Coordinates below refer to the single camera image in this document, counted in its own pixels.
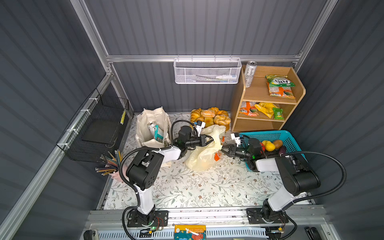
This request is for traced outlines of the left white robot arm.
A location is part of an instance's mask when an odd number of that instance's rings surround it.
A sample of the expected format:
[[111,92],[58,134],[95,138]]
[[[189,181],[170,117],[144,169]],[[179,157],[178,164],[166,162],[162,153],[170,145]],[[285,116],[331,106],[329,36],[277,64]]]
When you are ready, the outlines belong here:
[[152,186],[163,163],[181,159],[188,150],[206,147],[214,138],[199,132],[201,128],[183,126],[176,139],[171,132],[171,145],[163,148],[141,147],[123,157],[119,168],[122,181],[131,187],[137,197],[137,212],[143,218],[153,217],[155,204]]

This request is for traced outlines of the white Monster energy can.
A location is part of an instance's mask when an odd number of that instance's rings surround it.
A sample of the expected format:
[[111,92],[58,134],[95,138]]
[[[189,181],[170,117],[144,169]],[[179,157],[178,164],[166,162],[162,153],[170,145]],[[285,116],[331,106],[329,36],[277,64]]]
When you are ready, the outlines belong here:
[[150,122],[148,124],[148,129],[154,135],[158,129],[158,124],[156,122]]

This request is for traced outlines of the teal snack packet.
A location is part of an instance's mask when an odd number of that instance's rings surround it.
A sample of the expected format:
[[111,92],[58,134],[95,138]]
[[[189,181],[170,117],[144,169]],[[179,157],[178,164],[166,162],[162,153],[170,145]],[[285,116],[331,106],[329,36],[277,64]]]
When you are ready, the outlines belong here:
[[155,125],[154,130],[154,139],[162,143],[164,139],[164,131],[158,125]]

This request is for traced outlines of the cream canvas tote bag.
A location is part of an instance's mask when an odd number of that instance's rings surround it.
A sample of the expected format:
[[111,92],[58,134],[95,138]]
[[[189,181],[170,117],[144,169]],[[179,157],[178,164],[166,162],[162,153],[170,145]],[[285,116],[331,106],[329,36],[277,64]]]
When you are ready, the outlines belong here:
[[139,147],[164,148],[171,144],[171,121],[163,107],[144,109],[137,118],[136,141]]

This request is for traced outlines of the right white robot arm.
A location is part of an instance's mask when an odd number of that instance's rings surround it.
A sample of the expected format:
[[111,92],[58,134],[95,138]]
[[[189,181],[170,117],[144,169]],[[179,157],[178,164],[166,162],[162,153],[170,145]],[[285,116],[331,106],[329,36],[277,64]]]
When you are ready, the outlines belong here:
[[278,219],[287,220],[284,212],[295,200],[305,197],[305,193],[319,188],[321,181],[302,154],[285,155],[281,151],[282,146],[277,149],[270,141],[246,138],[243,141],[235,137],[236,143],[223,146],[221,152],[245,162],[253,172],[279,173],[283,186],[263,201],[256,216],[266,223],[274,223]]

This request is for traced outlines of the yellow translucent plastic bag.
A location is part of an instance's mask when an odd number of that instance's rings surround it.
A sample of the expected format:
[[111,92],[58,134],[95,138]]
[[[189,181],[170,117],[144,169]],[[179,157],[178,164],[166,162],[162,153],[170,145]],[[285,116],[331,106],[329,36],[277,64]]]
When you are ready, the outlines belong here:
[[186,166],[196,172],[206,171],[213,167],[217,163],[215,154],[222,149],[221,137],[225,135],[225,132],[225,126],[212,125],[204,128],[201,134],[213,137],[214,141],[205,147],[196,147],[185,161]]

